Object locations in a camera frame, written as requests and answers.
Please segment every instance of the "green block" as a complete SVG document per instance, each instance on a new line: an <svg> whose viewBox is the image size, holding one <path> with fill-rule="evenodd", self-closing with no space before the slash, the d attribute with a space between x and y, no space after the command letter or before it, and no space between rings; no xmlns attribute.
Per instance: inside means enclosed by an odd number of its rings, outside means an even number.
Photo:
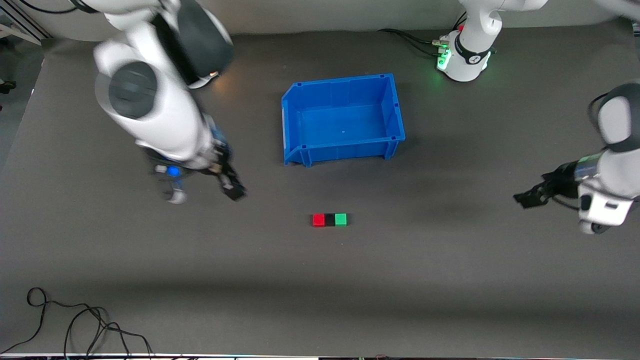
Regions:
<svg viewBox="0 0 640 360"><path fill-rule="evenodd" d="M347 214L335 214L336 226L347 226Z"/></svg>

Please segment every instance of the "blue light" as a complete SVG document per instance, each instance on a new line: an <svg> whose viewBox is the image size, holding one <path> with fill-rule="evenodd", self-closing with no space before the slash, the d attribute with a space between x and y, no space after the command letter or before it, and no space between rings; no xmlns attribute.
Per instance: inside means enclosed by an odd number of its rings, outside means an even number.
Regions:
<svg viewBox="0 0 640 360"><path fill-rule="evenodd" d="M169 176L177 177L180 176L180 169L178 167L170 166L166 169L166 173Z"/></svg>

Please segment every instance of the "floor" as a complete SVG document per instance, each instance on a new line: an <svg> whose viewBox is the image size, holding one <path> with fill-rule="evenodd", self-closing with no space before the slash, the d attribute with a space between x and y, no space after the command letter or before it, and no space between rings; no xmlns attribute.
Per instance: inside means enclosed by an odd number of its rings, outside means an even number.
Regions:
<svg viewBox="0 0 640 360"><path fill-rule="evenodd" d="M233 203L195 176L182 206L161 200L95 102L93 44L47 49L0 180L2 347L37 326L24 296L41 286L104 306L156 352L640 357L640 213L594 237L575 213L511 198L600 149L585 108L640 76L628 23L505 29L469 84L384 33L234 41L231 67L197 96L249 194ZM387 72L407 135L392 160L283 166L292 83ZM338 212L350 226L309 225ZM16 351L59 352L74 313L52 308ZM78 325L82 351L95 327ZM101 351L122 349L111 338Z"/></svg>
<svg viewBox="0 0 640 360"><path fill-rule="evenodd" d="M0 172L9 156L44 59L40 46L13 36L7 39L13 46L0 45L0 78L16 81L17 88L9 94L0 94L3 107L0 111Z"/></svg>

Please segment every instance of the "blue bin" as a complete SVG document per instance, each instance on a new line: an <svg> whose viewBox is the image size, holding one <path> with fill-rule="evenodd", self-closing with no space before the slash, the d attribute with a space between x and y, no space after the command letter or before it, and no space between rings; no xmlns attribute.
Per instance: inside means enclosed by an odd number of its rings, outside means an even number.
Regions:
<svg viewBox="0 0 640 360"><path fill-rule="evenodd" d="M295 83L282 97L284 163L389 160L405 139L392 74Z"/></svg>

